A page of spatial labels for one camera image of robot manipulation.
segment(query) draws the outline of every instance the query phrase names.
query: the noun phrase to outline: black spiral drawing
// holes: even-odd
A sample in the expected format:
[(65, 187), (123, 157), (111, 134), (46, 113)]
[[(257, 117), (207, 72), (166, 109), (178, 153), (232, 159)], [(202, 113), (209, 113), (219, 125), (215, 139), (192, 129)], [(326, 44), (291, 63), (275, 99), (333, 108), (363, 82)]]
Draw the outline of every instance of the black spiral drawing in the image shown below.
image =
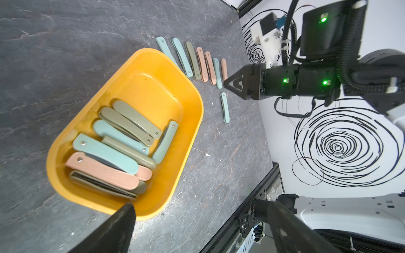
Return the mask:
[(379, 113), (342, 98), (336, 108), (317, 106), (294, 133), (295, 177), (307, 185), (369, 187), (401, 175), (405, 136)]
[[(269, 11), (282, 11), (284, 14), (287, 14), (287, 12), (285, 12), (284, 10), (280, 10), (280, 9), (264, 10), (264, 11), (259, 12), (255, 16), (253, 16), (253, 14), (251, 12), (249, 12), (247, 15), (250, 17), (250, 20), (242, 26), (243, 38), (245, 40), (247, 55), (249, 57), (250, 63), (252, 63), (252, 64), (265, 63), (266, 59), (264, 57), (262, 46), (253, 42), (252, 34), (250, 33), (250, 28), (256, 22), (259, 22), (261, 18), (266, 16)], [(290, 44), (288, 44), (287, 55), (288, 55), (288, 57), (290, 55)]]

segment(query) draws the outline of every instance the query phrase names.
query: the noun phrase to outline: white wall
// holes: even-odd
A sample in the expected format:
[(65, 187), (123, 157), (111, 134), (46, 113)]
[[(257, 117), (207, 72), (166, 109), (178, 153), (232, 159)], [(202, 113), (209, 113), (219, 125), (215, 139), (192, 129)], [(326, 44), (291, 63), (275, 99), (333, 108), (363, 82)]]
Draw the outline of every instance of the white wall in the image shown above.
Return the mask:
[(232, 5), (235, 8), (239, 8), (239, 6), (241, 6), (244, 2), (246, 2), (246, 0), (223, 0), (225, 3), (227, 3), (228, 5)]
[[(298, 2), (300, 7), (305, 4), (311, 4), (315, 7), (320, 7), (328, 3), (335, 2), (334, 0), (301, 0)], [(282, 9), (288, 11), (290, 1), (287, 0), (270, 0), (262, 1), (258, 4), (251, 12), (242, 17), (241, 25), (245, 25), (247, 22), (253, 22), (263, 18), (269, 12), (263, 13), (257, 16), (255, 19), (251, 20), (253, 16), (257, 13), (266, 10), (266, 9)], [(299, 9), (294, 14), (294, 20), (297, 23), (298, 36), (301, 34), (302, 28), (302, 15), (303, 13), (313, 9), (312, 7), (303, 7)], [(403, 25), (405, 24), (405, 1), (403, 0), (370, 0), (367, 8), (366, 19), (364, 24), (363, 36), (362, 36), (362, 45), (360, 48), (360, 55), (365, 55), (372, 51), (384, 48), (393, 48), (405, 52), (405, 29)], [(281, 11), (274, 11), (278, 17), (282, 16)], [(275, 98), (265, 99), (259, 102), (260, 111), (263, 117), (264, 127), (266, 130), (266, 136), (269, 143), (270, 153), (272, 160), (279, 162), (281, 176), (283, 178), (283, 183), (286, 193), (297, 193), (300, 195), (311, 196), (311, 197), (366, 197), (366, 196), (377, 196), (384, 195), (393, 192), (399, 192), (403, 190), (403, 181), (405, 179), (404, 174), (402, 173), (394, 179), (391, 179), (388, 182), (382, 183), (375, 186), (364, 185), (362, 187), (342, 187), (336, 186), (330, 183), (326, 183), (330, 171), (328, 169), (322, 168), (319, 170), (320, 173), (324, 173), (319, 180), (318, 177), (313, 176), (313, 172), (306, 168), (307, 164), (303, 166), (298, 163), (294, 163), (295, 160), (300, 158), (300, 155), (297, 154), (297, 148), (294, 146), (295, 139), (294, 133), (299, 128), (296, 128), (296, 125), (299, 123), (297, 119), (290, 119), (278, 115), (273, 106)], [(288, 102), (279, 103), (278, 109), (280, 111), (288, 110), (288, 113), (300, 113), (307, 112), (310, 110), (310, 101), (311, 98), (298, 98), (294, 97)], [(322, 101), (317, 101), (317, 106), (321, 105)], [(325, 110), (330, 108), (339, 108), (342, 106), (351, 106), (361, 110), (361, 108), (370, 108), (368, 104), (360, 100), (352, 101), (339, 101), (334, 103), (328, 108), (323, 107)], [(395, 136), (396, 140), (399, 142), (400, 151), (403, 149), (403, 134), (390, 122), (385, 120), (381, 115), (372, 115), (370, 123), (373, 123), (374, 120), (382, 122), (385, 127), (387, 127)], [(383, 136), (384, 139), (389, 138), (385, 133), (380, 132), (380, 136)], [(397, 171), (399, 174), (401, 170), (405, 167), (405, 155), (398, 155), (400, 159), (396, 164), (393, 164), (395, 157), (390, 156), (392, 153), (397, 152), (397, 148), (394, 147), (393, 143), (387, 142), (385, 140), (384, 152), (379, 156), (377, 163), (378, 169), (375, 169), (370, 175), (373, 176), (383, 176), (386, 175), (388, 170), (394, 168), (393, 170)], [(376, 154), (379, 152), (378, 144), (371, 145), (370, 154)], [(316, 159), (321, 161), (325, 157), (315, 155)], [(345, 171), (339, 171), (344, 176), (358, 176), (362, 172), (354, 172), (352, 174), (345, 174)], [(363, 183), (364, 179), (348, 179), (347, 181), (350, 184), (356, 185), (356, 183)]]

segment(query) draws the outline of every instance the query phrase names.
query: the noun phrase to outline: marble texture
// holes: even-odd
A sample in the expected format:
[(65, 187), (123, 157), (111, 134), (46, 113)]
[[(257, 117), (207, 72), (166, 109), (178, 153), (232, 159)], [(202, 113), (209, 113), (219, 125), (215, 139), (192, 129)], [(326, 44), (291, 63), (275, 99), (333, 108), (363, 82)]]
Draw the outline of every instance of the marble texture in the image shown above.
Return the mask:
[[(4, 0), (0, 3), (0, 252), (68, 252), (108, 215), (55, 193), (56, 136), (136, 50), (178, 37), (249, 63), (238, 15), (219, 0)], [(171, 45), (177, 63), (180, 61)], [(173, 198), (135, 225), (131, 252), (198, 252), (271, 170), (258, 103), (194, 85), (204, 118)]]

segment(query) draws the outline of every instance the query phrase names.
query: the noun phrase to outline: black cable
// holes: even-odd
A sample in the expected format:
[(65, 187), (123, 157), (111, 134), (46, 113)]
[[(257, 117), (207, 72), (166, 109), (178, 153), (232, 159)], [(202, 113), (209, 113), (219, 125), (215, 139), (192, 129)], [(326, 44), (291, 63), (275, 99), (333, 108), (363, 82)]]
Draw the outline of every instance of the black cable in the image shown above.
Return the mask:
[[(296, 41), (297, 41), (297, 27), (296, 27), (296, 25), (295, 25), (294, 23), (292, 23), (292, 24), (290, 25), (290, 29), (291, 29), (291, 53), (292, 53), (292, 49), (293, 49), (294, 47), (296, 47)], [(289, 59), (291, 59), (291, 57), (290, 57), (291, 54), (287, 53), (287, 55), (288, 55), (287, 60), (289, 61)]]
[(287, 55), (291, 55), (290, 54), (290, 44), (287, 44), (287, 45), (288, 45)]
[(308, 118), (309, 116), (311, 116), (311, 114), (312, 114), (312, 112), (313, 112), (313, 110), (314, 110), (314, 108), (315, 108), (315, 105), (316, 105), (315, 97), (314, 97), (314, 98), (312, 98), (312, 102), (311, 102), (311, 104), (312, 104), (312, 109), (311, 109), (311, 111), (309, 111), (309, 112), (307, 112), (307, 113), (305, 113), (305, 114), (282, 113), (282, 112), (277, 111), (277, 103), (278, 103), (278, 101), (279, 101), (280, 99), (281, 99), (281, 97), (278, 97), (278, 98), (276, 99), (276, 101), (274, 102), (274, 110), (275, 110), (279, 115), (285, 116), (285, 117), (290, 117), (290, 118), (299, 118), (299, 119)]
[(298, 49), (300, 47), (301, 47), (301, 36), (298, 38), (298, 40), (295, 42), (294, 46), (291, 48), (291, 54), (290, 54), (290, 58), (288, 60), (288, 64), (293, 64), (294, 63), (294, 60), (296, 59)]
[[(354, 91), (366, 93), (375, 92), (383, 93), (386, 92), (389, 84), (359, 84), (351, 79), (349, 68), (350, 62), (352, 60), (351, 48), (353, 45), (353, 40), (358, 32), (358, 26), (360, 25), (362, 18), (364, 17), (367, 5), (364, 5), (357, 9), (352, 9), (352, 14), (348, 20), (348, 27), (344, 31), (344, 37), (342, 39), (341, 52), (338, 56), (337, 62), (337, 72), (341, 83), (350, 86)], [(398, 91), (404, 90), (404, 83), (397, 84)]]
[(321, 59), (307, 59), (307, 58), (294, 57), (294, 60), (297, 60), (297, 62), (303, 63), (303, 62), (314, 62), (314, 61), (318, 61)]
[(242, 219), (243, 219), (245, 216), (251, 216), (251, 215), (248, 214), (248, 213), (245, 213), (244, 215), (242, 215), (242, 216), (239, 218), (239, 225), (242, 225)]
[[(286, 23), (284, 24), (284, 27), (287, 27), (287, 29), (284, 29), (283, 36), (281, 38), (281, 40), (283, 41), (281, 43), (282, 48), (284, 48), (286, 46), (285, 40), (288, 38), (288, 30), (290, 28), (292, 16), (294, 14), (295, 8), (297, 7), (297, 4), (298, 4), (298, 0), (292, 0), (291, 4), (290, 4), (290, 8), (288, 9)], [(283, 61), (283, 65), (286, 65), (288, 63), (287, 56), (288, 56), (287, 52), (284, 49), (282, 49), (281, 50), (281, 59)]]
[(309, 7), (309, 6), (312, 6), (312, 7), (314, 7), (314, 8), (316, 9), (316, 7), (313, 6), (313, 5), (311, 5), (311, 4), (304, 4), (303, 6), (299, 7), (298, 9), (296, 9), (294, 13), (296, 13), (296, 11), (298, 11), (298, 10), (301, 9), (302, 7)]

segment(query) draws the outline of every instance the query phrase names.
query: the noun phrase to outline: pink knife handle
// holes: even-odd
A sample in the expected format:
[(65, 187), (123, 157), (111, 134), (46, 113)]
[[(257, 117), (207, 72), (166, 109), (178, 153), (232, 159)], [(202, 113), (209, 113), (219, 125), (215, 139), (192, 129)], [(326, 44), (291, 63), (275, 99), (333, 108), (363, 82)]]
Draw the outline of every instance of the pink knife handle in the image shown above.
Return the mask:
[(145, 166), (139, 165), (138, 173), (135, 174), (141, 181), (146, 181), (151, 179), (152, 171)]
[(139, 184), (138, 177), (102, 164), (86, 156), (83, 152), (76, 152), (71, 155), (66, 166), (125, 190), (135, 189)]
[(201, 80), (203, 82), (207, 82), (208, 81), (208, 70), (207, 70), (207, 65), (205, 63), (205, 59), (204, 59), (204, 53), (202, 51), (203, 51), (203, 49), (201, 47), (196, 48), (198, 61), (200, 62), (200, 67), (201, 67)]
[(225, 59), (221, 60), (221, 68), (222, 68), (222, 79), (225, 81), (226, 79), (228, 79), (228, 69), (226, 67)]
[(214, 64), (212, 63), (212, 58), (211, 58), (211, 53), (210, 52), (205, 52), (205, 60), (207, 62), (208, 66), (208, 73), (209, 73), (209, 78), (211, 79), (211, 84), (217, 84), (217, 76), (215, 75), (215, 70), (214, 70)]

